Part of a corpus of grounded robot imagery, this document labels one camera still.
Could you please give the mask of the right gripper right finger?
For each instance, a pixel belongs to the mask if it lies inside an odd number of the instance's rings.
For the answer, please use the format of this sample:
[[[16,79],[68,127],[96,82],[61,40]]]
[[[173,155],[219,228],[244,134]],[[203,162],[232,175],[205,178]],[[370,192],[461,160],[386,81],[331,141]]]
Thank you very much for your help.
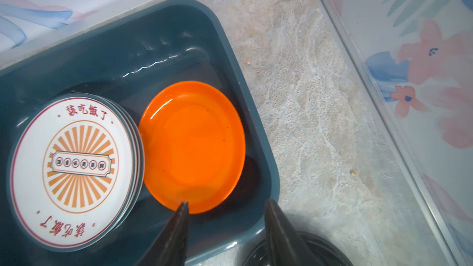
[[[274,199],[265,204],[267,256],[271,266],[323,266]]]

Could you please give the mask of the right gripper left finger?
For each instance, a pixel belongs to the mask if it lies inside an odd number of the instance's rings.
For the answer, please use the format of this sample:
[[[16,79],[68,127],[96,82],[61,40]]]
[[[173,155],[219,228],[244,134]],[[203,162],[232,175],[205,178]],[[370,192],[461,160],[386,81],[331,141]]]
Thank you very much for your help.
[[[137,266],[184,266],[189,236],[189,208],[182,202]]]

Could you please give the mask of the orange plastic plate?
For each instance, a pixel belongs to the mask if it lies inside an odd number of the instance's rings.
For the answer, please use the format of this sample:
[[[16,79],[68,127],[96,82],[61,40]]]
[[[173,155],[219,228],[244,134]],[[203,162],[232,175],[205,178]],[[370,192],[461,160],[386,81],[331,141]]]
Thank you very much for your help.
[[[166,87],[149,103],[139,132],[144,183],[168,209],[187,202],[191,214],[208,212],[233,192],[243,172],[246,139],[233,103],[199,81]]]

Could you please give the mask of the orange sunburst plate top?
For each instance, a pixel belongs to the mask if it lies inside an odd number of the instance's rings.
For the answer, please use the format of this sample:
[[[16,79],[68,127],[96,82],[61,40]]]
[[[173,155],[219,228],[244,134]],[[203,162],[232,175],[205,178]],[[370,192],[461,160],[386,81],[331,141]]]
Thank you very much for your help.
[[[133,197],[134,136],[109,99],[57,97],[28,121],[7,167],[14,220],[37,245],[85,249],[114,230]]]

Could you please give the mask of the white plate green red rim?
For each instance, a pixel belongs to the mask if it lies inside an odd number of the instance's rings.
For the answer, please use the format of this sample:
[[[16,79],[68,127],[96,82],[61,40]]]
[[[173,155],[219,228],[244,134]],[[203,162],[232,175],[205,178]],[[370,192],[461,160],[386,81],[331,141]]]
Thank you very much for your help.
[[[117,222],[117,224],[114,226],[114,229],[117,229],[128,217],[128,215],[131,213],[131,211],[134,208],[134,205],[137,203],[137,200],[139,198],[142,186],[143,186],[143,178],[144,178],[144,150],[143,150],[143,143],[142,139],[139,134],[138,127],[131,117],[131,115],[119,104],[116,102],[109,100],[112,105],[114,105],[120,112],[122,112],[122,115],[126,117],[128,126],[130,129],[132,129],[132,134],[134,136],[134,151],[135,151],[135,171],[136,171],[136,179],[135,179],[135,184],[134,184],[134,193],[133,197],[129,201],[129,205],[127,207],[127,210],[122,214],[120,217],[120,220]]]

